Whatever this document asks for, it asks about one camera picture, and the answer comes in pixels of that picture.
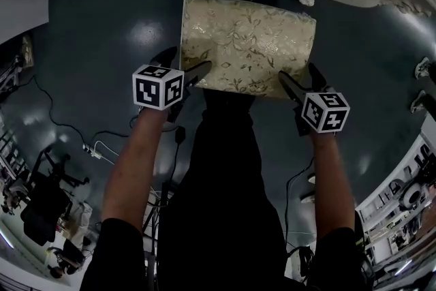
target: black sleeve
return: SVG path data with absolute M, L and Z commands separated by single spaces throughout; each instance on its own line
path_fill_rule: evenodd
M 360 254 L 350 228 L 333 230 L 317 242 L 308 286 L 324 290 L 363 290 Z
M 145 288 L 141 233 L 120 219 L 105 219 L 80 291 Z

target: wall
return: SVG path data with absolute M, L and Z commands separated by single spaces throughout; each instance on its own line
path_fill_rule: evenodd
M 48 0 L 0 0 L 0 44 L 48 22 Z

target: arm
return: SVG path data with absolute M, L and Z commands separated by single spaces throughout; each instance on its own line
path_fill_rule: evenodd
M 106 185 L 103 221 L 117 218 L 142 231 L 156 150 L 166 117 L 167 112 L 154 109 L 139 114 Z
M 315 156 L 317 239 L 337 228 L 354 230 L 354 199 L 333 134 L 311 132 Z
M 142 111 L 116 161 L 106 185 L 102 228 L 82 291 L 146 287 L 142 219 L 165 120 L 166 112 Z
M 332 134 L 312 132 L 317 244 L 308 285 L 317 290 L 366 290 L 354 234 L 354 200 Z M 346 278 L 332 277 L 347 275 Z

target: person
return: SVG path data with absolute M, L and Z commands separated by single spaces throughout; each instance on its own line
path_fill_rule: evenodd
M 189 170 L 168 206 L 160 209 L 159 290 L 304 288 L 284 277 L 287 244 L 264 190 L 262 160 L 249 115 L 253 97 L 211 90 L 204 94 L 206 110 L 196 132 Z M 146 287 L 142 220 L 166 118 L 165 111 L 143 110 L 116 161 L 82 291 Z M 362 290 L 353 231 L 354 199 L 338 146 L 333 134 L 312 132 L 310 137 L 316 173 L 317 247 L 308 287 Z

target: ceiling light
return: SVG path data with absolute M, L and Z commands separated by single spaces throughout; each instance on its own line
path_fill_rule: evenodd
M 6 238 L 6 235 L 4 235 L 4 233 L 0 230 L 0 235 L 3 237 L 3 239 L 5 239 L 5 242 L 13 249 L 14 246 L 11 244 L 11 242 L 9 241 L 8 238 Z
M 405 270 L 405 268 L 409 265 L 409 264 L 411 264 L 411 260 L 408 260 L 405 264 L 404 264 L 404 266 L 402 266 L 396 273 L 395 273 L 395 275 L 398 275 L 399 273 L 401 273 L 402 271 L 404 271 Z

